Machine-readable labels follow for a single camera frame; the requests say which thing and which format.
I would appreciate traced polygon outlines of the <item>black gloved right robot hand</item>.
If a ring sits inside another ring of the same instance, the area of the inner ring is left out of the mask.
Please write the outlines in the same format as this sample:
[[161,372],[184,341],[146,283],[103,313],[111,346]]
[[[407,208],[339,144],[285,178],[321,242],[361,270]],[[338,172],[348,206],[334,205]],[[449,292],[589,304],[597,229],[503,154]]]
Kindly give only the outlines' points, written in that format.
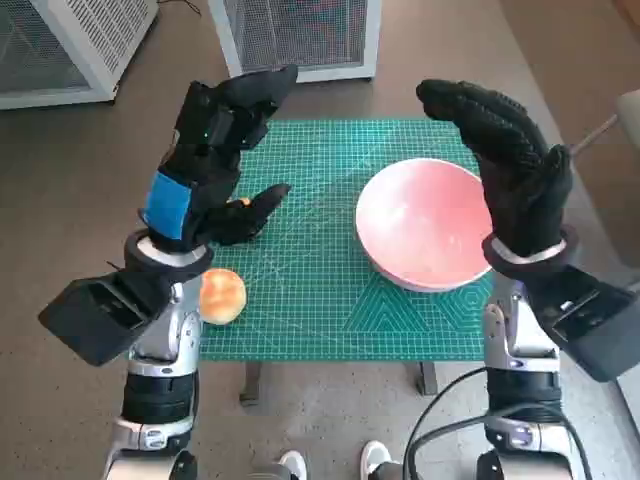
[[559,245],[572,187],[569,150],[550,147],[527,109],[501,92],[425,79],[416,95],[426,116],[453,123],[475,155],[497,239],[521,258]]

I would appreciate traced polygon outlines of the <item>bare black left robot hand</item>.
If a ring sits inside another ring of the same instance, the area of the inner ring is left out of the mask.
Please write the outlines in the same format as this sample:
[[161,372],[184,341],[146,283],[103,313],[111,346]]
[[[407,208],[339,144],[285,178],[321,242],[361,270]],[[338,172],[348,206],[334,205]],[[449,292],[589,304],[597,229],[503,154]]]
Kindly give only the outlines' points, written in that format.
[[291,187],[279,183],[253,198],[233,192],[241,154],[255,148],[296,84],[298,68],[243,74],[216,86],[190,83],[174,138],[151,183],[140,218],[167,252],[247,243],[265,227]]

